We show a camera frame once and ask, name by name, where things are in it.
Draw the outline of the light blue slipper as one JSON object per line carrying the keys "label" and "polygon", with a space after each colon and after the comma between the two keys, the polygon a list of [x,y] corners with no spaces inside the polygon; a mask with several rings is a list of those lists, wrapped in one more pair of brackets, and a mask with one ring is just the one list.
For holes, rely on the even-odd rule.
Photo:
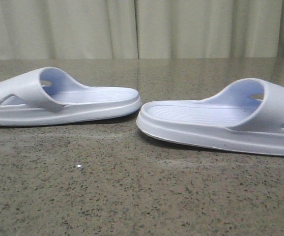
{"label": "light blue slipper", "polygon": [[139,92],[89,87],[56,67],[0,82],[0,126],[41,126],[117,118],[142,105]]}
{"label": "light blue slipper", "polygon": [[284,156],[284,87],[246,78],[203,100],[149,102],[137,126],[168,142]]}

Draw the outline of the pale green curtain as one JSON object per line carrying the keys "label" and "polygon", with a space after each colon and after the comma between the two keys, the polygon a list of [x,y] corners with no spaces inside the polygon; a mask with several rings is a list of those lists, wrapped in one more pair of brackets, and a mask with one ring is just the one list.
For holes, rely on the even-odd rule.
{"label": "pale green curtain", "polygon": [[0,59],[284,57],[284,0],[0,0]]}

